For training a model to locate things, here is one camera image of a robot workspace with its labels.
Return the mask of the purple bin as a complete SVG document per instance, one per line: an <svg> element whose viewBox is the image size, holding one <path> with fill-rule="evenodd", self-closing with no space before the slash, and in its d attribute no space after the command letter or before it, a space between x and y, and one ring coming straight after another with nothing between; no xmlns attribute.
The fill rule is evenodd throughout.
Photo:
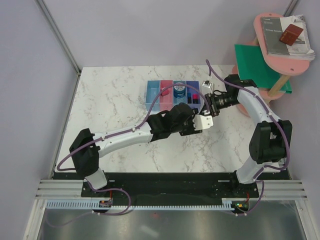
<svg viewBox="0 0 320 240"><path fill-rule="evenodd" d="M195 80L190 80L186 82L187 85L191 86L191 87L187 87L186 88L186 101L188 104L188 100L187 100L187 95L188 93L191 93L191 97L193 96L193 94L197 94L198 95L198 104L193 104L193 100L191 104L188 104L192 109L197 109L198 112L201 111L202 107L203 107L203 98L200 95L200 85L198 81Z"/></svg>

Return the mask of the pink bin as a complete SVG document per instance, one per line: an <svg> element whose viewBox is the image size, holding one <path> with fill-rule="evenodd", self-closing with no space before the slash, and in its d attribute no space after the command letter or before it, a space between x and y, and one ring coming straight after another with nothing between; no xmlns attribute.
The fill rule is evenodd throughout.
<svg viewBox="0 0 320 240"><path fill-rule="evenodd" d="M171 86L173 84L172 80L161 80L160 81L160 90L162 91L164 88ZM159 96L159 109L160 111L171 110L173 107L173 88L170 87L167 89L168 95Z"/></svg>

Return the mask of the pink eraser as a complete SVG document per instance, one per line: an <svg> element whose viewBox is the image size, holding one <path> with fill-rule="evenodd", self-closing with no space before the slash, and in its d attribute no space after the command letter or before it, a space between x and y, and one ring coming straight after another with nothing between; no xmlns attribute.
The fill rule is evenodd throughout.
<svg viewBox="0 0 320 240"><path fill-rule="evenodd" d="M166 89L161 93L161 96L166 96L169 94L169 91Z"/></svg>

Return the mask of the light blue bin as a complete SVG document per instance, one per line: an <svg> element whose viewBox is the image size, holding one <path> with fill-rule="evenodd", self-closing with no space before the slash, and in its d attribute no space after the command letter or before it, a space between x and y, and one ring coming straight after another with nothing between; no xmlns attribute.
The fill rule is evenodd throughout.
<svg viewBox="0 0 320 240"><path fill-rule="evenodd" d="M185 81L174 81L173 84L175 84L177 82L182 82L182 83L186 84ZM173 105L175 106L175 105L179 105L179 104L186 104L187 103L186 99L187 98L186 98L186 89L185 89L185 97L183 97L183 98L175 98L173 96Z"/></svg>
<svg viewBox="0 0 320 240"><path fill-rule="evenodd" d="M145 107L149 111L152 103L158 93L160 92L160 81L159 80L148 80L145 94Z"/></svg>

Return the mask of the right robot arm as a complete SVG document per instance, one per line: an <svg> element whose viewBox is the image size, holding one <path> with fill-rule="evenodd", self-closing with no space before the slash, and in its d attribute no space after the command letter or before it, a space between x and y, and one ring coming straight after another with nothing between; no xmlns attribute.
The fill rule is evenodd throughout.
<svg viewBox="0 0 320 240"><path fill-rule="evenodd" d="M247 184L254 183L264 170L280 172L287 168L293 126L270 109L252 79L241 80L237 74L230 74L222 82L225 91L205 94L202 109L216 117L222 109L241 104L255 123L248 146L249 157L233 173L229 184L230 193L240 197L247 191Z"/></svg>

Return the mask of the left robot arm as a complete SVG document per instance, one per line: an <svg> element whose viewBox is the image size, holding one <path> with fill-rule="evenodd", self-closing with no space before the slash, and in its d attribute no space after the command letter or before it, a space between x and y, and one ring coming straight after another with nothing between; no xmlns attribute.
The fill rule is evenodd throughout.
<svg viewBox="0 0 320 240"><path fill-rule="evenodd" d="M131 145L167 139L175 133L181 136L201 133L201 130L195 130L193 123L198 113L197 108L180 103L171 110L149 115L136 130L92 133L89 128L82 129L69 148L75 171L79 177L89 181L95 194L104 197L109 193L110 185L99 167L100 158Z"/></svg>

